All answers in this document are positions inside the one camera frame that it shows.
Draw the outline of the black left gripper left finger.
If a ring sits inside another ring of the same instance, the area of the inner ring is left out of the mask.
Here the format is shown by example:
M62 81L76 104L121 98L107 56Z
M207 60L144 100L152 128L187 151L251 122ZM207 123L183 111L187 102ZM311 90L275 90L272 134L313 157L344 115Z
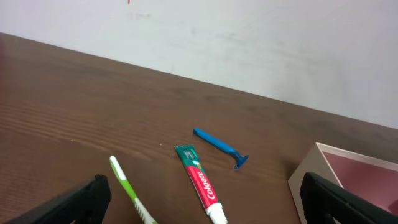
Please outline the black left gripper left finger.
M102 224L110 201L108 178L97 174L7 224Z

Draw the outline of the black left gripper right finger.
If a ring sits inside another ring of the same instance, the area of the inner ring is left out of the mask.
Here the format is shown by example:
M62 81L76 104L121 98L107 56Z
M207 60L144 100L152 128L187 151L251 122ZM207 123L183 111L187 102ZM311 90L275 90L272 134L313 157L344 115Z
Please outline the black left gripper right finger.
M395 224L393 215L320 175L307 172L300 187L303 214L308 224Z

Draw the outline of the red green toothpaste tube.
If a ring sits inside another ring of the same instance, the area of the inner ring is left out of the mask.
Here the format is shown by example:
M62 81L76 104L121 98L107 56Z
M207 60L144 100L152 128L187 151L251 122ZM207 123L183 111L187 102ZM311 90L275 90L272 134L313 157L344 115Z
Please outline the red green toothpaste tube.
M218 200L216 192L206 175L194 146L175 146L175 151L192 181L203 208L212 223L227 224L228 221L224 214L223 206Z

